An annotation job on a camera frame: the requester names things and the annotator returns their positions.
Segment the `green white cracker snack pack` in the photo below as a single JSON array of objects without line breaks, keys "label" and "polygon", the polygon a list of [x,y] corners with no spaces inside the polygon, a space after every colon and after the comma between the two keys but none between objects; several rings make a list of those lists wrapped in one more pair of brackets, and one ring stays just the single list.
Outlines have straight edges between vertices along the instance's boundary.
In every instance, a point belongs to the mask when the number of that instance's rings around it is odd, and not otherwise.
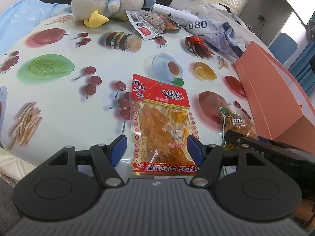
[{"label": "green white cracker snack pack", "polygon": [[258,140],[256,127],[248,118],[238,115],[223,102],[219,108],[222,119],[221,146],[225,150],[236,151],[243,136]]}]

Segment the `red yellow tofu snack pack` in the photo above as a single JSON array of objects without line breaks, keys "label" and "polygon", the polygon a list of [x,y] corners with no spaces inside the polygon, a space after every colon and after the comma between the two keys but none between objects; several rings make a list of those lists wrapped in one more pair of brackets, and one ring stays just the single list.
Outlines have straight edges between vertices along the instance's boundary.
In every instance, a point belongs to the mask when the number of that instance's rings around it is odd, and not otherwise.
[{"label": "red yellow tofu snack pack", "polygon": [[188,176],[198,166],[187,150],[199,136],[185,89],[134,74],[130,94],[135,175]]}]

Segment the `pink cardboard box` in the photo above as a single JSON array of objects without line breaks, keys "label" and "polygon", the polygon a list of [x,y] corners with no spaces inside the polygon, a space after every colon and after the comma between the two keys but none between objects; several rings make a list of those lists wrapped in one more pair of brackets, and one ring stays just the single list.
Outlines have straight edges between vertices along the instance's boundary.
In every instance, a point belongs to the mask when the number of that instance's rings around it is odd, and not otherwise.
[{"label": "pink cardboard box", "polygon": [[292,74],[253,41],[234,67],[258,135],[314,153],[314,106]]}]

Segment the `fruit print mat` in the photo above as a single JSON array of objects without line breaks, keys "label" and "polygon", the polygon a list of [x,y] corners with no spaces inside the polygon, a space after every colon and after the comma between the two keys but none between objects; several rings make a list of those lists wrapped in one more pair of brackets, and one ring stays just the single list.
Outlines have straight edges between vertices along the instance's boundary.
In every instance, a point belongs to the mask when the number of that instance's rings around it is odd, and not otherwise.
[{"label": "fruit print mat", "polygon": [[128,138],[127,151],[117,166],[123,177],[132,177],[138,153],[130,122],[120,115],[117,101],[123,96],[116,83],[132,88],[135,74],[153,80],[159,76],[153,60],[170,58],[184,82],[190,102],[194,133],[201,140],[220,143],[220,126],[203,113],[199,95],[210,91],[229,105],[240,104],[242,115],[251,114],[247,99],[229,87],[226,76],[236,77],[234,60],[220,67],[217,58],[205,60],[206,71],[216,79],[194,72],[200,58],[184,45],[188,32],[166,34],[167,45],[142,41],[139,51],[117,50],[105,44],[111,32],[136,34],[128,22],[111,20],[88,29],[60,13],[41,22],[1,56],[7,70],[1,73],[1,173],[18,181],[64,146],[86,150],[109,143],[118,135]]}]

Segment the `blue curtain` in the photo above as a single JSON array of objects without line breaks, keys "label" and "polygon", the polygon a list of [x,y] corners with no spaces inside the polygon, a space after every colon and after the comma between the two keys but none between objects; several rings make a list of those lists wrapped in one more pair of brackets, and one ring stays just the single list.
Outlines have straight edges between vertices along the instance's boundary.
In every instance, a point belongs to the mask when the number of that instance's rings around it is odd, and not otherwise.
[{"label": "blue curtain", "polygon": [[307,96],[314,92],[314,14],[307,24],[307,34],[310,40],[289,68],[289,72],[295,77]]}]

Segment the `small red foil snack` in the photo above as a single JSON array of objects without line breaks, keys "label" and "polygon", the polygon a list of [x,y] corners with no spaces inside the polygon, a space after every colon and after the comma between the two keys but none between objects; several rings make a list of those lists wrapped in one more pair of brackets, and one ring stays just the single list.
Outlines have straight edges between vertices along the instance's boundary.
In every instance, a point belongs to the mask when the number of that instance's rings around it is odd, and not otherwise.
[{"label": "small red foil snack", "polygon": [[190,36],[185,38],[185,46],[191,53],[202,59],[209,60],[212,58],[214,52],[205,45],[203,39],[199,36]]}]

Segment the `blue chair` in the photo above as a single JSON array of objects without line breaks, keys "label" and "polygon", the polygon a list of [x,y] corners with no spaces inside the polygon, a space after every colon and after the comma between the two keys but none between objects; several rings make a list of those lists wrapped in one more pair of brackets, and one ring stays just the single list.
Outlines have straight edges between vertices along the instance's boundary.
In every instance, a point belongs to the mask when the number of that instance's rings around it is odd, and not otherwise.
[{"label": "blue chair", "polygon": [[297,51],[298,44],[286,33],[280,33],[269,46],[273,56],[284,65]]}]

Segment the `clear blue plastic bag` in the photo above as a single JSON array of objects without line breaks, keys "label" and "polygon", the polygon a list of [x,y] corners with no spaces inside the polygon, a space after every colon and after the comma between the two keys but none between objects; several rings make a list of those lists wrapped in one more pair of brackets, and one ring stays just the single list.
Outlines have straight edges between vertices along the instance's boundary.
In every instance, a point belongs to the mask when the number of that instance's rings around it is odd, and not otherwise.
[{"label": "clear blue plastic bag", "polygon": [[194,36],[201,37],[205,42],[236,59],[240,58],[246,46],[240,35],[223,19],[215,18],[216,10],[207,10],[204,5],[198,5],[196,12],[199,20],[190,23],[186,30]]}]

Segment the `barcode meat snack packet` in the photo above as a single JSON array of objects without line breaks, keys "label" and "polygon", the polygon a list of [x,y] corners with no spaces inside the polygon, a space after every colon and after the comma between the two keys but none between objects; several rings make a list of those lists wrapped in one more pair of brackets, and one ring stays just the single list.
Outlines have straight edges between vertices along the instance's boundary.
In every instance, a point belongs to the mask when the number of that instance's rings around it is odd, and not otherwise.
[{"label": "barcode meat snack packet", "polygon": [[180,24],[165,13],[146,13],[144,11],[126,11],[126,13],[129,22],[145,41],[161,34],[177,34],[181,30]]}]

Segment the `white cylinder tube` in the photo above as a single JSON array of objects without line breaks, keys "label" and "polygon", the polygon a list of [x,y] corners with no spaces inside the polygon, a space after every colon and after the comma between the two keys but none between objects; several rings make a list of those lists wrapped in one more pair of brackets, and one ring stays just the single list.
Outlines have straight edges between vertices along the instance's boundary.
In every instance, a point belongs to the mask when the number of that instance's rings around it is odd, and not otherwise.
[{"label": "white cylinder tube", "polygon": [[167,14],[171,20],[174,22],[177,22],[183,27],[186,27],[192,23],[195,23],[196,21],[199,21],[199,17],[190,14],[185,11],[181,10],[176,10],[168,6],[160,5],[155,3],[151,8],[150,8],[151,13],[156,13],[156,14]]}]

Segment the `grey blanket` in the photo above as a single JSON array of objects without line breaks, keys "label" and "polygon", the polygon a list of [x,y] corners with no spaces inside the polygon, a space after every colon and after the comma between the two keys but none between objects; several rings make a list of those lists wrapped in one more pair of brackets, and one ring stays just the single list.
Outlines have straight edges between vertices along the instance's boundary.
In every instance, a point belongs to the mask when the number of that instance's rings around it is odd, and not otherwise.
[{"label": "grey blanket", "polygon": [[211,18],[216,21],[228,22],[230,25],[237,24],[247,29],[239,17],[229,13],[225,7],[217,3],[205,3],[201,0],[172,0],[169,6],[176,10],[189,11],[200,19]]}]

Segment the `white blue plush duck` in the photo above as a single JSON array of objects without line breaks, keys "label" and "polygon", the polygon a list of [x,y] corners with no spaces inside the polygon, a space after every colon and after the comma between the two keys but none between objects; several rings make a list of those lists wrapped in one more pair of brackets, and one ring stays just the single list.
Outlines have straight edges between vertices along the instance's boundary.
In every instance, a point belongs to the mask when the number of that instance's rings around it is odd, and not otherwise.
[{"label": "white blue plush duck", "polygon": [[110,18],[126,21],[126,11],[151,8],[157,0],[71,0],[74,18],[86,27],[94,29],[107,23]]}]

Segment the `blue bed sheet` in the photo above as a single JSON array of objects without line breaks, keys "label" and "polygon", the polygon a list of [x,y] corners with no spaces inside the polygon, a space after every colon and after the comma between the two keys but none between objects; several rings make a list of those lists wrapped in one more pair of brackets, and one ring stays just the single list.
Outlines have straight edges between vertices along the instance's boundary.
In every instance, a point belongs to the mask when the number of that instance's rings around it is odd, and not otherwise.
[{"label": "blue bed sheet", "polygon": [[66,4],[22,0],[1,14],[1,55],[23,38],[43,20],[59,13]]}]

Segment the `grey wall cabinet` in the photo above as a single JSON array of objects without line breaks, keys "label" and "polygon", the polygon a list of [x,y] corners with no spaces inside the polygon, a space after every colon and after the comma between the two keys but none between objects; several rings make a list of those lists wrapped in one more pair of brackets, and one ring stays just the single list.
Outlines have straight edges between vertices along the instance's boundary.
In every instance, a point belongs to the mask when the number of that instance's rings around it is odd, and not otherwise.
[{"label": "grey wall cabinet", "polygon": [[297,41],[308,33],[308,23],[314,13],[314,0],[249,0],[240,18],[265,45],[285,32]]}]

